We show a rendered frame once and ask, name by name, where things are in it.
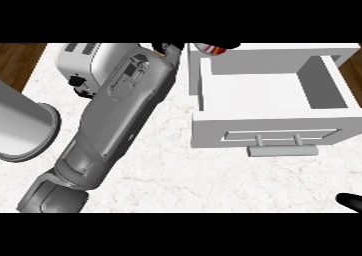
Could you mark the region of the silver toaster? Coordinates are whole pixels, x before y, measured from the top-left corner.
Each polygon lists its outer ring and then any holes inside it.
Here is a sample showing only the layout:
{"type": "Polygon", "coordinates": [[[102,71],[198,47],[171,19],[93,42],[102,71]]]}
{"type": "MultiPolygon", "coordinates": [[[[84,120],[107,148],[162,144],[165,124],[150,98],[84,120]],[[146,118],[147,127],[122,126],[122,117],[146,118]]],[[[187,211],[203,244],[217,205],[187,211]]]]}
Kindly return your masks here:
{"type": "Polygon", "coordinates": [[[137,43],[66,43],[56,67],[79,97],[93,98],[124,55],[137,43]]]}

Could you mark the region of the white cabinet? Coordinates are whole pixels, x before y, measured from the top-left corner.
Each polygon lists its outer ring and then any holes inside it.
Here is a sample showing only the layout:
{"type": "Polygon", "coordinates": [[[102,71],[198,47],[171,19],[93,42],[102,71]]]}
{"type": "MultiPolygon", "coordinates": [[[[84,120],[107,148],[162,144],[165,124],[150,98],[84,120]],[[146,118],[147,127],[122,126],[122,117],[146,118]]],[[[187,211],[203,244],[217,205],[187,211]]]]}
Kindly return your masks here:
{"type": "Polygon", "coordinates": [[[217,75],[296,73],[311,56],[330,56],[341,66],[354,55],[357,43],[242,43],[218,56],[206,55],[187,45],[189,94],[198,94],[200,59],[211,59],[217,75]]]}

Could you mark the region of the white open drawer box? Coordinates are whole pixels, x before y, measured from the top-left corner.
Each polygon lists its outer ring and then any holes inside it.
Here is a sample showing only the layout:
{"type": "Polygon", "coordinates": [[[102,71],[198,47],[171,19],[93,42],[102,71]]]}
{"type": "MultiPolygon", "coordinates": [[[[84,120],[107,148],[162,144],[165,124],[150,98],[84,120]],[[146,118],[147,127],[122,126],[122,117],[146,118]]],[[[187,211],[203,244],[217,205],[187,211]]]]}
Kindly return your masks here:
{"type": "Polygon", "coordinates": [[[298,71],[264,74],[214,74],[200,60],[199,107],[221,110],[358,109],[330,56],[311,56],[298,71]]]}

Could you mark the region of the red and white can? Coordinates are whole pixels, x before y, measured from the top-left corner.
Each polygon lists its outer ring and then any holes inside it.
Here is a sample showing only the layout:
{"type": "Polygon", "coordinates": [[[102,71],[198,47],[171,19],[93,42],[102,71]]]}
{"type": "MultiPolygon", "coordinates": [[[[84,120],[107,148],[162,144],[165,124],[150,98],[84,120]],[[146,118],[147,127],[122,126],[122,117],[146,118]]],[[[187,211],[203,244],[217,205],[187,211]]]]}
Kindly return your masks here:
{"type": "Polygon", "coordinates": [[[211,55],[211,56],[218,56],[227,51],[226,48],[221,48],[218,46],[214,46],[214,45],[209,45],[205,43],[196,43],[195,47],[203,54],[211,55]]]}

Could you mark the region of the grey cylindrical pot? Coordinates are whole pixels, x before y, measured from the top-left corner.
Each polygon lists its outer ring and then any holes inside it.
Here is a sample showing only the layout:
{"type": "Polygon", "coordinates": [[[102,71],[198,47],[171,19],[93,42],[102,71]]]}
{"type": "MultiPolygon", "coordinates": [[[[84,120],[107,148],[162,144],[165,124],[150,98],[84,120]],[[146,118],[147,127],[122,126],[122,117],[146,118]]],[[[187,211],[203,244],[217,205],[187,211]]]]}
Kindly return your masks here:
{"type": "Polygon", "coordinates": [[[51,145],[62,125],[56,108],[35,103],[0,80],[0,159],[23,162],[51,145]]]}

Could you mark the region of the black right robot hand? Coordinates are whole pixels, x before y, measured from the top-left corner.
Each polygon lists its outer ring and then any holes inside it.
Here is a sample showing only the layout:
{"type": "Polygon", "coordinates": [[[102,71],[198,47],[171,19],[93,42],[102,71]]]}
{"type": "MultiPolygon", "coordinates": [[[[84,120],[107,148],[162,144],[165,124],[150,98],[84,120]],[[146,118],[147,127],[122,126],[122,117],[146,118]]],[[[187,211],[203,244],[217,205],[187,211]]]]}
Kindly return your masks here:
{"type": "Polygon", "coordinates": [[[339,193],[335,197],[336,202],[354,210],[355,212],[362,213],[362,196],[350,193],[339,193]]]}

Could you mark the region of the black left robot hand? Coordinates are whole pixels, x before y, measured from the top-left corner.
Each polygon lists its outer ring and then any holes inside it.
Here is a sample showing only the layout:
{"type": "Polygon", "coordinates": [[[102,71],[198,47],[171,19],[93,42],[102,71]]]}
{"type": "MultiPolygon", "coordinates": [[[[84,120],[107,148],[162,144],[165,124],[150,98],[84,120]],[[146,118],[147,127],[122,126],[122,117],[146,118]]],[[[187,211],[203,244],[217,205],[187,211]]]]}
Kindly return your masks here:
{"type": "MultiPolygon", "coordinates": [[[[239,43],[205,43],[205,44],[209,44],[209,45],[218,46],[221,48],[226,48],[227,51],[240,46],[239,43]]],[[[153,43],[152,48],[153,48],[155,53],[159,54],[161,56],[165,56],[166,55],[166,49],[171,45],[174,45],[178,49],[184,48],[183,43],[174,43],[174,44],[171,44],[171,43],[153,43]]]]}

